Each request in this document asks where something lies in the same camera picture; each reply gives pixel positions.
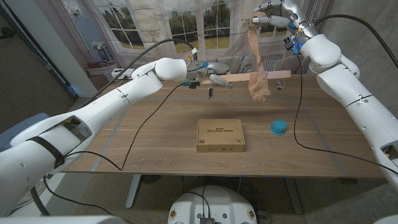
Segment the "wooden table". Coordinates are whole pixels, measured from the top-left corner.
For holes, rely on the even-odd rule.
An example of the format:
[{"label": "wooden table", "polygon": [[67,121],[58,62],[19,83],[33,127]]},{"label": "wooden table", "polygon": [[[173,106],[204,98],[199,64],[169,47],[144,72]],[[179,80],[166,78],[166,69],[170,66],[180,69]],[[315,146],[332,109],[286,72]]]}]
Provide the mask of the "wooden table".
[{"label": "wooden table", "polygon": [[[345,152],[374,161],[371,149],[345,109],[324,93],[316,76],[303,76],[303,103],[296,135],[305,146]],[[294,117],[299,103],[300,76],[285,80],[278,93],[270,80],[272,95],[253,101],[247,82],[232,90],[215,88],[207,98],[206,86],[196,90],[180,86],[142,127],[123,171],[91,154],[82,155],[65,172],[129,172],[165,175],[223,175],[256,177],[382,178],[373,164],[350,157],[312,151],[294,140]],[[89,151],[103,153],[122,166],[131,141],[144,120],[160,105],[177,82],[164,82],[156,94],[130,107],[96,137]],[[104,93],[116,88],[111,85]],[[246,147],[243,153],[197,153],[197,121],[200,118],[238,118]],[[283,136],[272,134],[275,119],[287,123]]]}]

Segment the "blue connector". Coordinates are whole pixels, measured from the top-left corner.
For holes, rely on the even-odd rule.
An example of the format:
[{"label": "blue connector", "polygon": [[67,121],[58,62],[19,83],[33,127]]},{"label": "blue connector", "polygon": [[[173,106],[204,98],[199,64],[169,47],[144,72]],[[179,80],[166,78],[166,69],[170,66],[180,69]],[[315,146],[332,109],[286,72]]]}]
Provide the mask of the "blue connector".
[{"label": "blue connector", "polygon": [[293,52],[294,55],[298,55],[299,54],[299,50],[297,50],[296,47],[292,48],[292,52]]},{"label": "blue connector", "polygon": [[290,24],[288,24],[288,27],[291,29],[296,29],[296,27],[294,26],[293,22],[291,22]]}]

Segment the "blue chair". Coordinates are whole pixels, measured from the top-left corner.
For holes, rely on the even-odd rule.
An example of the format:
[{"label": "blue chair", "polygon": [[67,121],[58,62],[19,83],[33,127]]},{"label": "blue chair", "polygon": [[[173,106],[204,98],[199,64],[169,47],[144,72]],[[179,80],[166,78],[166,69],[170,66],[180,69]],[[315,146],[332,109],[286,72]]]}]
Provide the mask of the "blue chair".
[{"label": "blue chair", "polygon": [[28,127],[32,126],[39,121],[49,118],[50,116],[45,113],[39,113],[31,118],[27,118],[20,123],[14,125],[13,127],[9,128],[5,132],[0,134],[0,152],[3,152],[9,148],[11,148],[10,142],[11,140],[21,133],[23,130],[27,129]]}]

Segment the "wooden stick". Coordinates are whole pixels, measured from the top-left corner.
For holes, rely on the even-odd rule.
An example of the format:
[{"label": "wooden stick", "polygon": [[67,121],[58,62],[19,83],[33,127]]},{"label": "wooden stick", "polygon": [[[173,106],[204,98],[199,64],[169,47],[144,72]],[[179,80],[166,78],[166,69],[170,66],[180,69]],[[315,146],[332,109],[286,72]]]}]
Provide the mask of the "wooden stick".
[{"label": "wooden stick", "polygon": [[[241,74],[230,74],[230,75],[220,75],[223,77],[227,82],[241,82],[241,81],[248,81],[250,79],[251,73],[241,73]],[[283,71],[273,71],[268,72],[267,79],[273,78],[290,78],[291,71],[290,70],[283,70]],[[213,82],[210,81],[208,77],[203,77],[200,80],[200,84],[212,84]]]}]

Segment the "cardboard box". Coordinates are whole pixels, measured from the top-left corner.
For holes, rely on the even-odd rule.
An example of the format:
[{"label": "cardboard box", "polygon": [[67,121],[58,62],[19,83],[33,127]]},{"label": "cardboard box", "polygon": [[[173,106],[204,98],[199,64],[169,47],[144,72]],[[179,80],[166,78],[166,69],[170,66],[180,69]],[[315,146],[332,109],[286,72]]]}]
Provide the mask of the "cardboard box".
[{"label": "cardboard box", "polygon": [[198,152],[243,152],[240,119],[199,119]]}]

